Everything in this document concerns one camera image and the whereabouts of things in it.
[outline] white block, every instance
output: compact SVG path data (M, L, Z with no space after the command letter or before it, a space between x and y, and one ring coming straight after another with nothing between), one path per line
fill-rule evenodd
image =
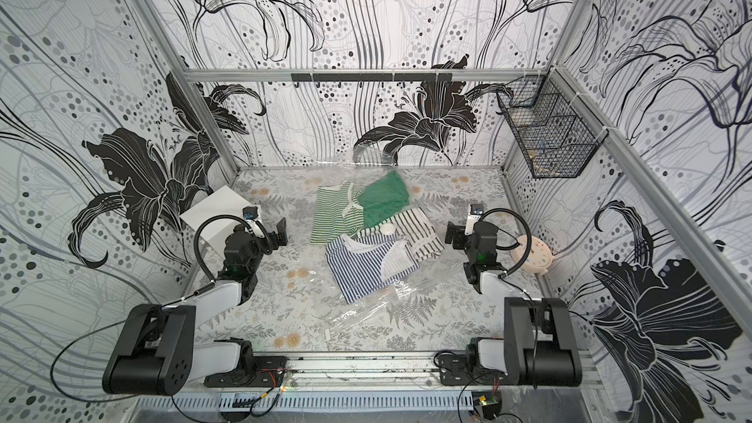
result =
M258 219L261 219L261 206L253 205L241 195L233 192L229 186L222 186L191 209L181 214L181 219L193 230L199 228L203 221L219 214L236 215L243 217L243 208L248 206L258 207ZM225 240L232 233L232 229L238 225L231 219L219 219L212 222L201 232L201 238L205 240L219 256L225 259Z

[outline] metal rail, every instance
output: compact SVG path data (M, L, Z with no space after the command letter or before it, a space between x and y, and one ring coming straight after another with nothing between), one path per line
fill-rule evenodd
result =
M189 69L191 82L251 81L418 81L433 80L507 82L545 74L545 69Z

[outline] wire mesh basket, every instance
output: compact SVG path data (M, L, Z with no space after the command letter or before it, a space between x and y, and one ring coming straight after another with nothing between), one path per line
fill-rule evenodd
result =
M513 84L513 99L501 94L496 99L532 177L578 177L600 146L596 136L550 80Z

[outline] mounting plate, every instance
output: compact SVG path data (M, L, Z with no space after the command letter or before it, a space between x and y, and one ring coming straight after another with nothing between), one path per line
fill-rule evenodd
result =
M492 385L494 383L493 375L486 374L474 380L470 379L464 354L440 354L436 362L442 368L439 370L442 385Z
M220 372L218 374L212 374L207 376L204 380L206 387L261 387L269 389L271 387L279 387L284 381L284 377L287 371L282 371L287 368L287 358L284 356L256 356L253 358L256 361L256 375L249 376L248 374L235 370L230 372Z

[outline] floral wallpaper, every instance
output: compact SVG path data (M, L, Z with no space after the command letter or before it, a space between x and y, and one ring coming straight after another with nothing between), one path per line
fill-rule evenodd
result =
M222 127L239 128L207 99ZM63 398L63 346L135 305L179 295L193 258L178 216L226 183L217 151L128 0L0 0L0 418L91 421ZM107 398L117 339L56 366L69 393Z
M467 58L441 66L462 68ZM513 136L497 100L528 98L535 81L384 82L371 90L358 82L220 84L215 89L245 92L227 99L215 119L241 166L498 166ZM378 102L373 112L353 113L370 94ZM233 123L223 124L225 118Z
M611 156L577 179L533 179L519 152L508 170L618 421L748 421L752 343Z
M594 0L564 65L752 287L752 0Z
M545 70L573 1L152 0L189 67L249 70ZM242 166L500 165L512 141L509 82L221 85L238 83L245 128L223 130Z
M574 0L153 0L190 67L545 68Z

